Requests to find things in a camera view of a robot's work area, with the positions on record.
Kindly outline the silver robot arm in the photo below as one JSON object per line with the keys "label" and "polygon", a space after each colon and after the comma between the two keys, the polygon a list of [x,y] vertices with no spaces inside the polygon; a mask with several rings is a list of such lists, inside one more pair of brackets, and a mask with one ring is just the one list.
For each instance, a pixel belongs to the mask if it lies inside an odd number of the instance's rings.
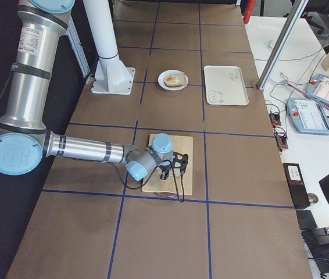
{"label": "silver robot arm", "polygon": [[159,134],[144,150],[57,135],[42,121],[59,37],[68,29],[73,1],[20,1],[22,20],[6,113],[0,117],[0,173],[18,176],[48,156],[102,163],[122,163],[137,181],[160,168],[174,170],[173,142]]}

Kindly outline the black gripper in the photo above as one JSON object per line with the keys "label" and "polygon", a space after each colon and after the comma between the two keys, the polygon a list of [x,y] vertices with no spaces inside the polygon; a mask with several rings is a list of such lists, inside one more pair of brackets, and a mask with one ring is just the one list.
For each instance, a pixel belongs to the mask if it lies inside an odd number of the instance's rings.
{"label": "black gripper", "polygon": [[160,165],[159,168],[161,169],[161,175],[160,175],[160,179],[161,180],[165,180],[168,179],[171,174],[170,172],[174,172],[174,168],[173,168],[173,163],[170,159],[166,159],[164,160]]}

